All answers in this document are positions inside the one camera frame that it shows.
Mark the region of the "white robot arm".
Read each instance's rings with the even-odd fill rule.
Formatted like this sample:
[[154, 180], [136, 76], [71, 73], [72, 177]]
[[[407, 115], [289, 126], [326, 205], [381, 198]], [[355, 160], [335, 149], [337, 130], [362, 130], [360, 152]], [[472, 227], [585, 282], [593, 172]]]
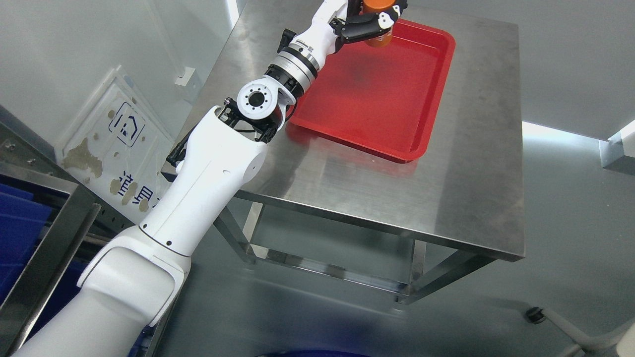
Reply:
[[193, 128], [177, 177], [137, 226], [102, 248], [78, 294], [26, 341], [16, 357], [126, 357], [181, 292], [193, 251], [267, 156], [286, 109], [304, 95], [331, 54], [294, 39], [263, 77], [215, 106]]

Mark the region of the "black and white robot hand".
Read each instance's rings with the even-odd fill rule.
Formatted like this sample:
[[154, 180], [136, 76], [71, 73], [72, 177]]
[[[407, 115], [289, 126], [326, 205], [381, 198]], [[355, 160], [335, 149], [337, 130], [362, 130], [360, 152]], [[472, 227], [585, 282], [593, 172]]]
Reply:
[[289, 47], [320, 70], [326, 57], [338, 52], [343, 45], [387, 34], [407, 7], [405, 0], [392, 0], [388, 9], [351, 14], [347, 0], [325, 0], [313, 16], [310, 27], [296, 35]]

